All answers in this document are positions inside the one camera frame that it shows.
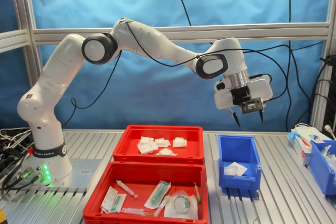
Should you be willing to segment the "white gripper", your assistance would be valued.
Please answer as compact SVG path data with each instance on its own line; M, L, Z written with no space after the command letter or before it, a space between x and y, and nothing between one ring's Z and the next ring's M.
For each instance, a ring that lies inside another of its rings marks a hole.
M253 76L250 79L250 82L247 84L249 88L250 98L251 99L261 98L263 101L271 99L273 97L273 92L270 86L270 81L271 78L267 74L258 74L256 77ZM220 83L228 85L228 88L220 90L219 88L216 87ZM233 104L230 82L228 80L218 81L215 84L214 89L215 89L214 99L216 107L218 109L228 108L229 113L234 118L237 125L240 127L238 116L236 112L231 109L231 107L234 107L235 105ZM264 122L263 109L259 110L259 115L261 121Z

